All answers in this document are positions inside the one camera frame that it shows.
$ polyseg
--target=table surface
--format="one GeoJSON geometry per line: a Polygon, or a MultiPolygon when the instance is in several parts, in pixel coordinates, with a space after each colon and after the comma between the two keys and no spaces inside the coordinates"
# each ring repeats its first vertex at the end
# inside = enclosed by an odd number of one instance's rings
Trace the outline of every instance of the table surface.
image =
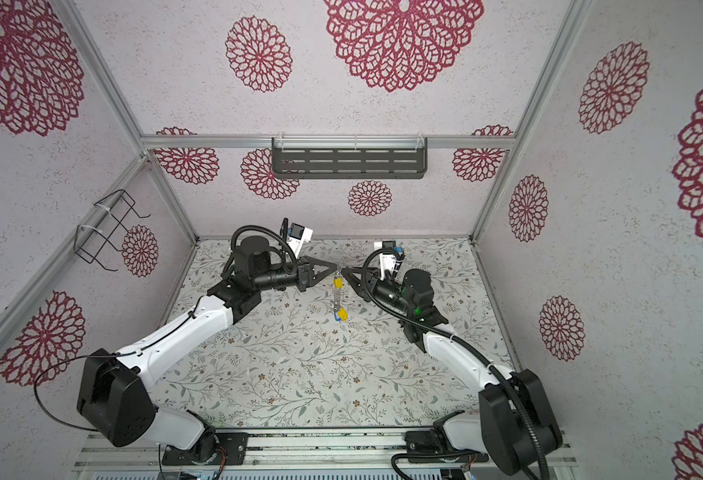
{"type": "MultiPolygon", "coordinates": [[[[511,366],[509,352],[465,238],[405,239],[410,268],[431,273],[434,303],[491,360],[511,366]]],[[[360,266],[373,240],[316,240],[302,255],[360,266]]],[[[200,244],[173,309],[191,308],[218,283],[229,242],[200,244]]],[[[152,399],[190,409],[214,426],[423,426],[477,406],[445,366],[404,339],[397,321],[345,285],[346,322],[330,312],[333,277],[301,293],[266,291],[244,319],[168,370],[152,399]]]]}

